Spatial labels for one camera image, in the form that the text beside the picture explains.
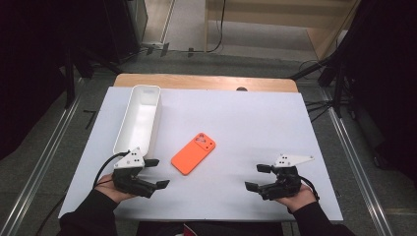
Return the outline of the person's left hand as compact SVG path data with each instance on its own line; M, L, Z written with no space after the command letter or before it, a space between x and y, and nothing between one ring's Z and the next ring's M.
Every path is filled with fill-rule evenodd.
M104 181L102 183L97 184L94 188L100 193L107 196L116 204L120 204L123 201L129 200L135 197L135 195L118 191L115 188L112 181Z

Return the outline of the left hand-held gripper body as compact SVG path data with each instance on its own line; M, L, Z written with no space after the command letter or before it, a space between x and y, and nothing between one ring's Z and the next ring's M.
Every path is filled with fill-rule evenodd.
M139 173L146 168L145 159L137 147L129 150L114 164L112 180L118 191L148 199L151 197L156 191L155 184L139 177Z

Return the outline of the aluminium floor rail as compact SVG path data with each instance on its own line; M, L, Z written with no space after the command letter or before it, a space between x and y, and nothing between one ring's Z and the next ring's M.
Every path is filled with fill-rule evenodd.
M42 179L58 149L61 140L74 116L80 103L81 96L78 94L71 105L66 108L60 116L58 124L49 138L45 148L43 149L39 160L36 163L28 181L18 194L17 200L9 213L9 216L0 230L0 236L15 236L30 204L40 186Z
M378 235L394 236L381 203L374 191L374 188L372 187L365 169L362 166L359 155L357 154L357 151L352 144L343 119L338 117L334 106L329 109L328 114L330 116L333 127L339 136L350 168L365 202L367 211L374 222Z

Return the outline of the light wooden furniture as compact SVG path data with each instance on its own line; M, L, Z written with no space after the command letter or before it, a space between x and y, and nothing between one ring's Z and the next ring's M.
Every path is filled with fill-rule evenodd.
M318 59L330 55L348 30L361 0L205 0L205 49L209 21L306 28Z

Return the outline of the white table mat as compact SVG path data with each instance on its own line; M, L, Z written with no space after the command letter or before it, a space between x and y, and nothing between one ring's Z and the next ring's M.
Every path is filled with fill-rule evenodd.
M198 133L211 137L214 150L187 176L171 163L173 155ZM134 220L286 221L285 206L246 190L248 182L274 181L260 173L282 155L308 155L299 165L312 181L328 218L342 218L303 97L298 92L168 89L161 92L161 116L154 147L156 167L143 179L168 181L151 198L133 198L115 210Z

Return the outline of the white plastic bin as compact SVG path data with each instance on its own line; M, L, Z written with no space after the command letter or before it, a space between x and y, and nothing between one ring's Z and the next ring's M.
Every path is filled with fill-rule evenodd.
M131 90L113 152L139 148L144 158L153 157L161 113L161 88L138 85Z

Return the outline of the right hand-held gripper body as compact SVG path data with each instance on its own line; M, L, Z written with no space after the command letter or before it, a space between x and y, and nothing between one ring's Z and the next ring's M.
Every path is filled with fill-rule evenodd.
M275 200L295 196L302 183L307 184L312 190L315 187L311 181L298 173L299 164L313 161L311 155L280 154L274 164L271 165L271 173L276 177L274 183L260 187L260 195L264 200Z

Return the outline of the dark curtain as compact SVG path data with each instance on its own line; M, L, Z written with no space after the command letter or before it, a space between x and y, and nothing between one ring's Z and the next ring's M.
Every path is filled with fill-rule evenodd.
M417 185L417 0L361 0L342 58L377 156Z
M116 67L138 53L127 0L0 0L0 160L66 94L67 46Z

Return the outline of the person's dark clothing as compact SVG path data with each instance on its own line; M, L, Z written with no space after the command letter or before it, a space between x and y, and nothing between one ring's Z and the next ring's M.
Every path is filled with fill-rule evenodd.
M280 223L238 222L151 222L139 223L136 236L183 236L183 225L198 236L283 236Z

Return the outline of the black stand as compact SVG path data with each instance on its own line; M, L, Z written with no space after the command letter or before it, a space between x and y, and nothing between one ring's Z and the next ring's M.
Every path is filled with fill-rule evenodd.
M337 118L341 118L341 106L348 104L348 101L343 101L343 91L346 88L346 67L344 63L338 59L334 54L325 59L316 61L313 65L300 69L296 74L289 77L292 81L298 81L307 75L316 71L321 71L317 79L318 85L321 88L327 88L333 85L333 96L330 101L326 102L326 108L332 108Z
M92 68L89 65L88 58L98 62L101 66L109 69L115 75L122 74L122 71L118 67L109 61L106 61L98 54L80 46L67 46L64 57L66 109L68 109L75 101L74 68L77 68L83 77L92 77Z

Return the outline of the orange phone case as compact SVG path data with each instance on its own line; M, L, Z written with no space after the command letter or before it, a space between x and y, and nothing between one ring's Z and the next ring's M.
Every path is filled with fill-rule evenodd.
M183 175L190 174L216 147L205 133L197 133L172 158L171 164Z

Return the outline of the person's right hand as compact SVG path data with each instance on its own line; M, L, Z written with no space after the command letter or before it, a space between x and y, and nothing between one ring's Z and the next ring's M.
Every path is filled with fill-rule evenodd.
M314 203L316 200L312 189L304 184L301 185L299 192L295 196L276 199L278 203L286 206L291 213L308 204Z

